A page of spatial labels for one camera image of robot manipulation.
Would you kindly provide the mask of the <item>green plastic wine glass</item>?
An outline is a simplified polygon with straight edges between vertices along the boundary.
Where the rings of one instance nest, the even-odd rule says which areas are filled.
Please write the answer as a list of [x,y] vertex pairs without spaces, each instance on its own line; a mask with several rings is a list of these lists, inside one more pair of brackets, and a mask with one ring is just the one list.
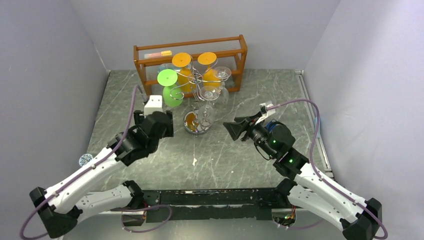
[[162,97],[168,107],[177,107],[183,102],[182,90],[176,85],[178,74],[172,69],[164,69],[157,75],[158,83],[163,86]]

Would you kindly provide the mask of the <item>orange plastic cup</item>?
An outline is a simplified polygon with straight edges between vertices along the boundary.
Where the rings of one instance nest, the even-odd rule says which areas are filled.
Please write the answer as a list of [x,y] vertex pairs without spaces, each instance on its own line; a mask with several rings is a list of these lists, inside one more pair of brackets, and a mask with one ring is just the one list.
[[177,82],[180,89],[184,93],[190,93],[192,91],[192,84],[189,81],[189,77],[192,77],[192,72],[188,65],[191,63],[192,57],[186,52],[179,52],[172,58],[172,64],[180,68],[177,73]]

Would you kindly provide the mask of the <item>clear wine glass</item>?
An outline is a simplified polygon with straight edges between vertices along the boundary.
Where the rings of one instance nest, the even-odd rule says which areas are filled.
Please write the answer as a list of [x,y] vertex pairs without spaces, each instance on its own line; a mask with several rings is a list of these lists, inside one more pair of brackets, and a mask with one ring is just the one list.
[[225,82],[231,76],[231,70],[225,66],[219,66],[213,69],[214,76],[220,80],[219,86],[217,87],[219,96],[214,102],[216,108],[223,108],[227,105],[229,100],[229,91],[226,88]]

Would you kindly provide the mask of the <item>yellow plastic wine glass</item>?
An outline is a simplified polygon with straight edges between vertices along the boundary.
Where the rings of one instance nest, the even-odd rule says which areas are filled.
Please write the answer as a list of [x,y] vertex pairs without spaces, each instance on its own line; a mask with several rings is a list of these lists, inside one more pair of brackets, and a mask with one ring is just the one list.
[[209,87],[219,88],[221,86],[221,80],[215,76],[216,71],[214,64],[217,61],[217,56],[214,52],[204,52],[199,55],[197,61],[203,66],[207,66],[205,73],[202,75],[203,85]]

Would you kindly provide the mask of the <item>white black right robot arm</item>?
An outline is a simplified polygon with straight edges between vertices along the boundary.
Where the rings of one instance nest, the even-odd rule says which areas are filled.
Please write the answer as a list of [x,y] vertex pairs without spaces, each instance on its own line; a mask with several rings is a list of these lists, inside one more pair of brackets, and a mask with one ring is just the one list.
[[311,160],[297,151],[295,138],[281,122],[261,123],[260,114],[236,117],[223,126],[233,141],[252,140],[258,152],[284,177],[274,189],[275,202],[280,207],[294,205],[319,216],[338,228],[347,240],[373,240],[382,220],[382,204],[345,189],[322,173]]

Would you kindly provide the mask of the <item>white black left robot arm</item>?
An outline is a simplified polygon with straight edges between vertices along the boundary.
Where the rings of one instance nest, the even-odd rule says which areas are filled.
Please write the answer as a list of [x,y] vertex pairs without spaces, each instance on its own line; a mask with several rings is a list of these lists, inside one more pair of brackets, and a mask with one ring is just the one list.
[[146,207],[144,193],[133,180],[106,191],[92,187],[137,160],[154,153],[162,138],[173,137],[170,110],[141,115],[127,132],[118,133],[91,161],[61,182],[36,187],[29,196],[37,209],[46,235],[55,239],[69,233],[87,218],[113,209]]

